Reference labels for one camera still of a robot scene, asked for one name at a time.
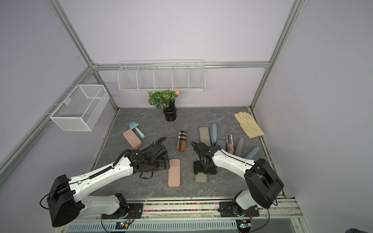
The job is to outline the plaid beige glasses case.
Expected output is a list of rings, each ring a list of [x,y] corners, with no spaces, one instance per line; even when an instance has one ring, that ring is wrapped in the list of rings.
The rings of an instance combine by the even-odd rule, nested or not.
[[[186,131],[180,131],[177,138],[177,145],[176,149],[179,152],[184,152],[186,150],[186,144],[187,143],[187,132]]]

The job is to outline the pink hard glasses case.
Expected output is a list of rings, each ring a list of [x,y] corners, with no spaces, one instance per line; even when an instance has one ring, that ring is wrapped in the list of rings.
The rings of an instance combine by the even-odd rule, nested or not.
[[[136,133],[133,130],[129,129],[125,131],[123,133],[123,136],[133,149],[138,149],[142,146],[141,139],[136,135]]]

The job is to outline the grey case mint lining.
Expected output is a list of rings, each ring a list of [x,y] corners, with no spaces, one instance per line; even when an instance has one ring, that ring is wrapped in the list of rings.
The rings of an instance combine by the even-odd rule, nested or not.
[[[209,134],[209,128],[208,127],[200,127],[199,128],[199,135],[200,135],[200,141],[206,144],[208,147],[211,146],[210,142],[210,134]]]

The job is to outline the grey mint case red sunglasses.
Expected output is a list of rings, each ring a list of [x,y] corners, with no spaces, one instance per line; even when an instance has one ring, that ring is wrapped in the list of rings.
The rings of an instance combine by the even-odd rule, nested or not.
[[[197,183],[207,183],[207,175],[204,173],[198,173],[195,175],[195,181]]]

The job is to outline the blue case orange lining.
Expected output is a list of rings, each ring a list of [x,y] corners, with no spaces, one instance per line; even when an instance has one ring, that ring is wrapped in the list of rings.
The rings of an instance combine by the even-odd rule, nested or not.
[[[251,149],[245,156],[244,158],[247,160],[253,160],[253,158],[258,154],[260,151],[260,147],[254,147]]]

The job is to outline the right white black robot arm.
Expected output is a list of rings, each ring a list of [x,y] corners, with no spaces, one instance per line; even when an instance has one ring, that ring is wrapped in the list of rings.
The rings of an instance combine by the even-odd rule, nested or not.
[[[193,164],[195,174],[215,175],[217,168],[223,168],[246,181],[247,190],[240,191],[230,202],[220,202],[221,216],[254,216],[255,207],[269,209],[277,205],[284,184],[265,159],[244,159],[203,142],[192,141],[191,145],[199,158]]]

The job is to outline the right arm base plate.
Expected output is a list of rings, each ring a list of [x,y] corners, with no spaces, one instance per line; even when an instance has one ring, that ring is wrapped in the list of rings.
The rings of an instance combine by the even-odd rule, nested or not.
[[[221,217],[258,217],[258,207],[252,206],[246,210],[242,209],[238,204],[230,202],[219,202],[219,209]]]

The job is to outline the light blue case white sunglasses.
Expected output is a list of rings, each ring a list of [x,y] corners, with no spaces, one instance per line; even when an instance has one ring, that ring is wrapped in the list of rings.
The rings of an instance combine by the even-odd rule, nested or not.
[[[215,145],[217,142],[217,125],[215,123],[213,123],[211,126],[210,142],[211,142],[211,145]]]

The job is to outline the grey fabric glasses case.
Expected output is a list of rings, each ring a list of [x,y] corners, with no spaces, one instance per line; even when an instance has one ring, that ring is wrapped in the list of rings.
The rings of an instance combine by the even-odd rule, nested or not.
[[[242,152],[243,152],[244,144],[245,144],[245,138],[241,137],[239,139],[238,143],[236,144],[234,155],[236,155],[238,157],[241,157]]]

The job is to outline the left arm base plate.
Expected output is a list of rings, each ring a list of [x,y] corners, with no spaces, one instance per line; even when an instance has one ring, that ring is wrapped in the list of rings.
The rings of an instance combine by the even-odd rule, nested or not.
[[[120,207],[111,215],[103,214],[102,219],[140,219],[143,207],[143,203],[130,203],[127,207]]]

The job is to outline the pink case black sunglasses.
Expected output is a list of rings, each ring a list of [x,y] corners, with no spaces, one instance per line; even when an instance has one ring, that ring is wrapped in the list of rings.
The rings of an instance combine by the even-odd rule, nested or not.
[[[170,160],[168,186],[177,188],[181,184],[181,161],[179,159]]]

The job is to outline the mint case blue glasses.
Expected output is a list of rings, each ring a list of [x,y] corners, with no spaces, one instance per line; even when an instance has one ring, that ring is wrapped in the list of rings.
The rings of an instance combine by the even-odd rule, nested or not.
[[[226,141],[223,139],[217,139],[216,146],[219,146],[222,150],[226,150]]]

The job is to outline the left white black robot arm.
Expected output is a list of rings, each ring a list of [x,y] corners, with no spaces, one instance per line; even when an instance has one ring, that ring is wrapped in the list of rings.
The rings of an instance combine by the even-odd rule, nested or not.
[[[91,193],[123,177],[168,170],[170,160],[162,137],[142,150],[124,150],[117,159],[83,175],[55,179],[50,192],[44,196],[54,228],[65,226],[80,216],[99,215],[103,219],[126,219],[129,226],[141,218],[143,204],[129,204],[120,193],[92,196]]]

